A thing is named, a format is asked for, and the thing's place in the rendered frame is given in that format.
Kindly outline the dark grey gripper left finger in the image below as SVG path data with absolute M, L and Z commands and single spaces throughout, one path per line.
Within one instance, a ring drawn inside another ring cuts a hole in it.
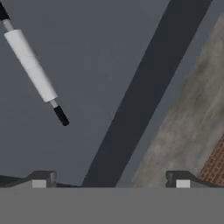
M 56 171 L 33 171 L 25 178 L 5 178 L 0 181 L 0 188 L 28 186 L 30 188 L 50 188 L 56 186 Z

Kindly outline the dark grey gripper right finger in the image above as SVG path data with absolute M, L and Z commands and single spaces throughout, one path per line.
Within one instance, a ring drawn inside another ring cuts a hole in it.
M 186 181 L 189 187 L 213 187 L 221 188 L 221 185 L 209 183 L 194 176 L 189 171 L 167 171 L 165 173 L 166 183 L 168 188 L 177 188 L 178 182 Z

